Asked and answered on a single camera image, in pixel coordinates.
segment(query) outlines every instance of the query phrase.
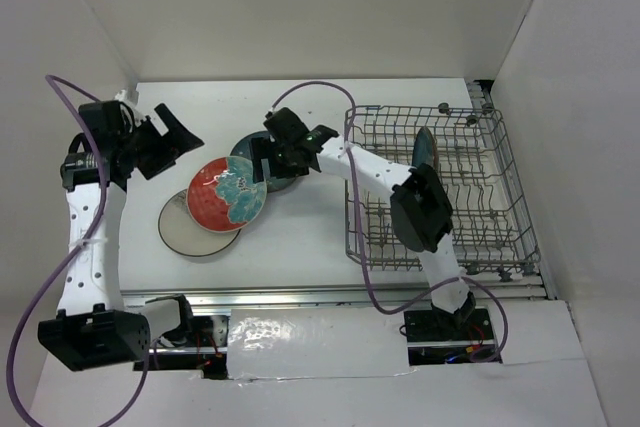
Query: white panel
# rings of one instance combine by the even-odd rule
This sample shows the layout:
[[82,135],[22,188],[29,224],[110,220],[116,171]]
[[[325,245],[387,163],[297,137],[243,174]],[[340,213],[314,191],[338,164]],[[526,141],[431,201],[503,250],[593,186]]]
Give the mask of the white panel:
[[411,372],[404,315],[369,308],[232,310],[232,379],[380,377]]
[[493,78],[530,0],[87,0],[145,80]]
[[494,87],[612,427],[637,425],[640,0],[534,0]]
[[[361,104],[471,106],[462,79],[338,80]],[[160,102],[205,146],[181,157],[151,181],[134,173],[120,230],[120,282],[125,290],[225,289],[362,285],[358,264],[345,254],[344,181],[312,172],[269,195],[260,216],[215,256],[189,259],[169,250],[158,234],[165,202],[188,187],[207,162],[228,155],[256,130],[274,100],[295,81],[168,82],[140,84],[139,108]],[[310,126],[343,129],[348,99],[322,86],[298,90],[283,105]],[[374,283],[425,282],[422,272],[373,272]]]
[[[496,337],[502,339],[500,311],[491,301],[483,304],[489,308]],[[507,345],[501,355],[505,364],[584,358],[565,302],[505,302],[504,307],[509,321]]]
[[[127,402],[130,365],[71,373],[47,359],[32,414],[48,427],[98,425]],[[374,379],[200,380],[149,374],[118,427],[141,425],[605,427],[584,360],[442,365]]]

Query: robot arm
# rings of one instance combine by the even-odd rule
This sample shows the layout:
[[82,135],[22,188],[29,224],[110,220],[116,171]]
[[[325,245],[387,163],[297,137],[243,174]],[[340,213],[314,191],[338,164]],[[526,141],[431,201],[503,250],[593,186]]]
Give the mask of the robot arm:
[[155,110],[168,129],[164,135],[119,100],[86,104],[78,111],[103,157],[107,203],[98,229],[85,240],[101,189],[93,154],[77,136],[60,172],[69,204],[69,249],[78,242],[86,245],[69,265],[56,318],[38,325],[40,343],[72,371],[142,359],[152,339],[181,336],[190,328],[192,313],[184,296],[154,299],[139,311],[125,312],[120,293],[119,231],[127,179],[134,168],[150,179],[203,145],[164,104]]
[[[287,108],[267,114],[265,127],[273,137],[254,139],[251,155],[256,180],[267,176],[288,178],[307,175],[309,168],[351,180],[351,162],[344,138],[328,127],[309,130]],[[358,184],[391,207],[396,237],[415,252],[430,285],[460,276],[451,237],[453,209],[435,170],[390,162],[356,145],[350,145]],[[475,299],[460,280],[431,294],[434,310],[459,328],[475,308]]]
[[[345,180],[351,180],[349,157],[344,151],[345,142],[342,136],[333,137],[323,145],[318,154],[318,164],[321,172],[336,175]],[[412,167],[395,162],[389,162],[358,146],[351,146],[351,153],[356,162],[358,184],[364,190],[371,192],[387,203],[392,204],[394,187],[401,186],[413,176]],[[399,219],[393,219],[393,227],[398,234]],[[415,252],[430,285],[460,275],[460,266],[453,251],[453,240],[450,233],[443,234],[437,243],[437,250],[429,252],[424,249]],[[455,314],[467,301],[469,287],[462,280],[445,285],[431,294],[431,302],[437,308]]]

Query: metal wire rack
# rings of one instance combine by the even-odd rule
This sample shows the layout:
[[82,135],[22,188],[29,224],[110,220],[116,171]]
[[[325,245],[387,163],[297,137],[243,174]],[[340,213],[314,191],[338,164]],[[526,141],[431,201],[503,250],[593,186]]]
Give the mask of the metal wire rack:
[[[454,247],[469,275],[537,273],[538,243],[502,114],[492,104],[472,109],[359,106],[350,141],[388,160],[411,164],[418,130],[433,133],[438,172],[454,209]],[[346,183],[346,251],[359,261],[354,201]],[[415,256],[393,234],[388,205],[366,191],[360,193],[365,255],[371,270],[421,269]]]

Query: cable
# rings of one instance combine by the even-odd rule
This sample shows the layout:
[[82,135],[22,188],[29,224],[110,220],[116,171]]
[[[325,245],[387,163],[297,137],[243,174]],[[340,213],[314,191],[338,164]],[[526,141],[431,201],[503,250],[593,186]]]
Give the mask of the cable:
[[156,368],[156,370],[160,370],[160,362],[158,362],[158,344],[160,344],[160,337],[158,337],[154,342],[152,342],[153,366]]
[[213,347],[213,350],[216,353],[216,357],[220,357],[220,352],[218,352],[218,344],[216,344],[215,339],[213,338],[213,335],[211,334],[206,334],[209,337],[209,340],[211,341],[211,346]]
[[[100,203],[98,204],[98,210],[96,211],[96,215],[89,225],[86,234],[82,237],[83,241],[91,239],[96,229],[100,225],[100,221],[102,220],[102,216],[104,214],[104,209],[107,204],[107,177],[104,170],[104,162],[102,160],[102,156],[100,155],[100,150],[96,144],[91,131],[87,127],[87,125],[80,117],[80,114],[75,109],[69,98],[64,94],[62,89],[58,86],[58,84],[65,85],[76,92],[84,95],[85,97],[91,99],[94,102],[99,102],[100,99],[91,95],[87,91],[81,89],[75,84],[72,84],[68,80],[62,79],[55,75],[47,75],[45,77],[47,83],[51,86],[53,91],[58,95],[62,103],[67,107],[73,118],[76,120],[80,128],[84,132],[86,140],[89,142],[89,146],[91,147],[91,152],[96,160],[96,164],[98,165],[98,177],[100,179]],[[33,299],[29,302],[26,309],[24,310],[20,320],[18,321],[18,325],[13,333],[13,337],[11,338],[11,343],[9,344],[9,353],[7,355],[7,367],[6,367],[6,382],[7,382],[7,390],[9,391],[9,398],[11,399],[11,403],[13,407],[16,409],[18,415],[31,427],[43,427],[38,421],[36,421],[27,409],[22,405],[20,398],[18,397],[18,392],[16,389],[16,381],[14,375],[14,368],[16,362],[16,352],[18,350],[18,342],[20,341],[20,337],[22,337],[22,333],[24,328],[29,320],[29,317],[33,313],[34,309],[38,305],[38,302],[42,299],[47,290],[51,287],[56,278],[65,270],[65,268],[71,263],[73,259],[78,255],[78,253],[84,248],[84,242],[80,242],[76,247],[74,247],[60,262],[60,264],[51,272],[49,277],[44,281],[42,286],[38,289],[36,294],[33,296]],[[145,381],[147,380],[147,372],[149,371],[149,352],[145,354],[144,357],[144,366],[142,370],[142,376],[140,377],[140,382],[138,383],[138,387],[136,388],[131,400],[127,402],[127,404],[122,408],[120,412],[118,412],[113,418],[101,424],[100,427],[109,427],[110,425],[115,424],[118,420],[120,420],[131,408],[131,406],[138,400],[138,396],[140,392],[142,392],[142,387],[144,386]]]
[[[324,81],[324,80],[311,80],[311,81],[308,81],[308,82],[302,82],[300,84],[294,85],[293,87],[291,87],[290,89],[285,91],[282,95],[280,95],[280,97],[278,97],[276,99],[276,101],[273,103],[273,105],[271,106],[271,111],[272,112],[275,111],[275,109],[278,107],[278,104],[280,104],[280,102],[282,102],[285,99],[285,97],[287,97],[289,94],[291,94],[292,92],[295,92],[298,89],[301,89],[303,87],[307,87],[307,86],[310,86],[310,85],[323,85],[325,87],[331,87],[333,89],[339,90],[340,92],[342,92],[349,99],[349,102],[351,104],[351,115],[349,116],[348,120],[345,120],[345,124],[344,124],[345,152],[347,153],[347,156],[349,157],[349,167],[350,167],[350,170],[351,170],[351,183],[353,185],[354,205],[360,205],[360,193],[359,193],[359,188],[358,188],[358,172],[357,172],[357,168],[356,168],[356,161],[355,161],[355,159],[353,157],[353,153],[351,152],[351,143],[348,141],[349,133],[353,129],[353,123],[355,121],[356,109],[357,109],[356,101],[354,100],[354,98],[351,95],[351,93],[347,89],[345,89],[344,87],[341,87],[341,86],[339,86],[337,84],[334,84],[333,82],[327,82],[327,81]],[[425,297],[427,297],[434,290],[439,289],[440,287],[444,287],[445,285],[448,285],[448,284],[453,284],[455,282],[459,282],[460,279],[462,279],[467,284],[473,285],[473,286],[477,287],[478,289],[482,290],[484,293],[486,293],[489,296],[489,298],[491,298],[491,300],[493,300],[495,302],[496,306],[498,307],[498,310],[500,311],[500,315],[502,315],[502,322],[503,322],[503,325],[504,325],[504,333],[503,333],[502,342],[500,342],[500,345],[498,346],[498,348],[496,349],[496,351],[494,352],[493,355],[491,355],[487,359],[473,360],[474,354],[476,354],[477,352],[480,352],[482,350],[485,350],[485,348],[483,347],[481,349],[477,349],[471,355],[470,358],[474,362],[491,362],[492,360],[494,360],[494,359],[496,359],[496,358],[498,358],[500,356],[500,352],[502,352],[502,350],[504,349],[504,346],[507,343],[507,338],[508,338],[508,335],[509,335],[509,321],[507,320],[507,314],[504,311],[504,307],[500,303],[500,300],[498,300],[498,298],[495,295],[493,295],[493,293],[489,289],[487,289],[484,285],[482,285],[481,283],[479,283],[478,281],[476,281],[476,280],[474,280],[474,279],[472,279],[470,277],[452,277],[450,279],[443,280],[442,282],[438,282],[437,284],[434,284],[434,285],[430,286],[427,290],[425,290],[421,294],[418,294],[417,296],[415,296],[413,299],[409,300],[408,302],[402,304],[400,307],[396,307],[395,309],[385,309],[380,304],[380,302],[378,302],[378,299],[376,299],[375,290],[374,290],[373,285],[371,283],[371,278],[369,277],[369,269],[367,267],[367,258],[365,256],[365,241],[364,241],[364,234],[363,234],[363,231],[362,231],[362,218],[361,218],[360,209],[354,209],[354,214],[355,214],[354,216],[355,216],[355,220],[356,220],[356,237],[357,237],[357,241],[358,241],[358,246],[360,248],[360,267],[362,268],[362,277],[364,279],[364,285],[365,285],[365,287],[367,289],[367,294],[369,295],[369,299],[371,300],[371,303],[376,308],[376,310],[378,310],[378,312],[380,312],[381,314],[385,314],[385,315],[393,315],[393,314],[400,313],[400,312],[408,309],[409,307],[411,307],[415,303],[421,301]]]
[[[480,333],[480,343],[478,344],[478,346],[482,346],[484,344],[484,339],[485,339],[484,332],[476,324],[471,324],[471,328],[474,329],[476,332]],[[469,339],[473,340],[471,336],[471,330],[469,330]]]
[[456,360],[459,357],[462,357],[464,354],[458,354],[458,355],[454,355],[453,357],[449,357],[448,359],[445,359],[445,364],[450,364],[451,362],[453,362],[454,360]]
[[137,130],[138,127],[136,126],[136,116],[133,114],[133,110],[124,102],[121,102],[121,104],[124,105],[124,108],[129,114],[129,117],[130,117],[129,120],[131,121],[131,132],[133,132],[134,130]]
[[196,332],[196,354],[198,354],[198,356],[196,357],[196,360],[200,362],[200,334],[197,332]]

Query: purple cable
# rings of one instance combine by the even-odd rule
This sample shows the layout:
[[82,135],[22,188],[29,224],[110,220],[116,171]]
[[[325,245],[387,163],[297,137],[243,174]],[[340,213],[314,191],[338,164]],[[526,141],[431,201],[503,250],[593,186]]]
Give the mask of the purple cable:
[[[91,222],[91,225],[89,226],[89,229],[87,230],[87,233],[82,238],[82,240],[88,240],[91,238],[91,236],[95,233],[96,229],[100,225],[100,220],[102,220],[102,215],[104,214],[104,209],[107,204],[107,180],[106,180],[107,176],[104,170],[104,163],[102,160],[102,156],[100,155],[100,151],[98,149],[95,139],[93,138],[93,135],[91,134],[91,131],[89,130],[87,125],[84,123],[84,121],[82,120],[82,117],[80,117],[80,114],[75,109],[71,101],[67,98],[64,92],[62,92],[62,89],[58,86],[58,84],[65,85],[75,90],[76,92],[79,92],[85,97],[93,100],[94,102],[99,102],[100,99],[98,99],[94,95],[91,95],[85,90],[81,89],[77,85],[72,84],[68,80],[62,79],[55,75],[47,75],[45,79],[49,83],[53,91],[58,95],[58,97],[60,97],[60,100],[62,100],[62,102],[67,107],[71,115],[73,115],[73,118],[76,120],[76,122],[80,125],[82,132],[84,133],[87,141],[89,142],[89,146],[91,147],[91,152],[95,157],[96,163],[98,164],[98,177],[100,178],[100,203],[98,204],[98,210],[96,212],[95,217],[93,218],[93,221]],[[43,425],[38,423],[38,421],[36,421],[33,417],[31,417],[31,415],[29,415],[29,412],[27,412],[27,409],[24,407],[24,405],[22,405],[22,402],[18,397],[18,392],[16,390],[15,376],[13,372],[15,367],[15,361],[16,361],[16,351],[18,350],[18,342],[20,341],[20,337],[22,336],[22,332],[24,331],[25,325],[27,324],[29,317],[33,313],[34,309],[36,308],[36,305],[38,305],[38,302],[40,302],[40,300],[42,299],[46,291],[49,289],[49,287],[51,287],[51,285],[56,280],[56,278],[65,270],[65,268],[71,263],[71,261],[78,255],[78,253],[83,248],[84,248],[84,243],[81,243],[76,247],[74,247],[65,256],[65,258],[62,259],[62,262],[60,262],[60,264],[54,269],[54,271],[51,273],[51,275],[49,275],[47,280],[44,281],[42,286],[38,289],[36,294],[33,296],[33,299],[31,299],[31,302],[29,302],[29,305],[27,305],[27,308],[22,314],[22,317],[20,317],[20,320],[18,321],[18,325],[16,326],[16,330],[14,331],[13,337],[11,338],[11,344],[9,345],[9,354],[7,355],[7,370],[6,370],[7,390],[9,391],[9,398],[11,399],[11,403],[13,404],[13,407],[16,409],[16,412],[18,413],[18,415],[20,415],[20,417],[22,417],[22,420],[24,420],[31,427],[43,427]],[[124,408],[120,412],[118,412],[113,418],[111,418],[104,424],[101,424],[99,427],[109,427],[110,425],[115,424],[129,411],[129,409],[133,406],[136,400],[138,400],[138,397],[140,396],[140,392],[142,392],[142,387],[144,386],[144,383],[147,380],[148,371],[149,371],[149,352],[147,351],[144,357],[144,365],[142,370],[142,376],[140,377],[140,383],[138,384],[138,387],[136,388],[133,396],[131,397],[131,400],[129,400],[127,405],[125,405]]]
[[160,342],[160,338],[158,337],[153,341],[153,366],[156,370],[160,370],[160,363],[158,362],[158,342]]
[[294,85],[289,90],[284,92],[273,103],[273,105],[271,106],[271,110],[272,111],[275,110],[276,107],[278,106],[278,104],[280,104],[280,102],[282,102],[285,99],[285,97],[287,97],[292,92],[295,92],[298,89],[301,89],[303,87],[307,87],[307,86],[310,86],[310,85],[322,85],[322,86],[325,86],[325,87],[331,87],[333,89],[339,90],[340,92],[342,92],[344,95],[347,96],[347,98],[349,99],[349,102],[351,103],[351,115],[349,116],[348,121],[345,120],[345,124],[344,124],[344,140],[345,140],[345,143],[346,143],[345,151],[347,153],[347,156],[349,157],[349,166],[350,166],[350,169],[351,169],[351,183],[353,185],[353,200],[354,200],[354,206],[355,206],[354,214],[355,214],[355,219],[356,219],[356,238],[357,238],[357,241],[358,241],[358,246],[360,248],[360,266],[362,268],[362,277],[364,279],[364,285],[365,285],[365,287],[367,289],[367,294],[369,295],[369,299],[371,299],[371,303],[373,304],[373,306],[376,308],[376,310],[378,310],[378,312],[380,312],[382,314],[385,314],[385,315],[398,314],[398,313],[408,309],[409,307],[414,305],[416,302],[421,301],[426,296],[431,294],[434,290],[439,289],[440,287],[444,287],[445,285],[448,285],[448,284],[453,284],[454,282],[459,282],[460,279],[462,279],[467,284],[473,285],[474,287],[477,287],[478,289],[482,290],[485,294],[487,294],[489,296],[489,298],[491,300],[493,300],[493,302],[495,302],[496,306],[498,307],[498,310],[500,311],[500,315],[502,316],[502,322],[503,322],[503,326],[504,326],[504,332],[503,332],[503,336],[502,336],[502,341],[500,342],[500,344],[498,345],[497,349],[495,350],[495,352],[490,357],[488,357],[486,359],[477,359],[477,356],[475,355],[478,352],[481,352],[483,350],[491,348],[490,346],[486,346],[486,347],[480,348],[480,349],[476,350],[475,352],[473,352],[473,354],[470,356],[470,359],[473,362],[491,362],[491,361],[497,359],[500,356],[500,353],[504,349],[505,345],[507,344],[507,338],[509,336],[509,322],[507,320],[507,314],[504,311],[504,307],[502,306],[502,303],[493,294],[493,292],[491,292],[487,287],[482,285],[477,280],[474,280],[474,279],[472,279],[470,277],[460,277],[460,278],[452,277],[450,279],[443,280],[442,282],[438,282],[437,284],[434,284],[434,285],[430,286],[424,292],[418,294],[413,299],[411,299],[408,302],[402,304],[400,307],[396,307],[394,309],[385,309],[380,304],[380,302],[378,302],[378,299],[376,299],[376,296],[375,296],[374,287],[371,284],[371,278],[369,277],[369,269],[367,268],[367,259],[366,259],[366,256],[365,256],[364,234],[362,233],[362,217],[361,217],[361,214],[360,214],[360,209],[358,208],[358,206],[360,205],[360,192],[359,192],[359,188],[358,188],[358,170],[357,170],[357,167],[356,167],[356,161],[355,161],[355,159],[353,157],[353,153],[351,152],[351,144],[348,141],[349,134],[351,133],[351,130],[353,129],[353,122],[354,122],[355,117],[356,117],[356,101],[355,101],[355,99],[353,98],[353,96],[351,95],[351,93],[347,89],[345,89],[344,87],[341,87],[341,86],[339,86],[337,84],[334,84],[333,82],[327,82],[327,81],[324,81],[324,80],[310,80],[308,82],[302,82],[302,83],[300,83],[298,85]]

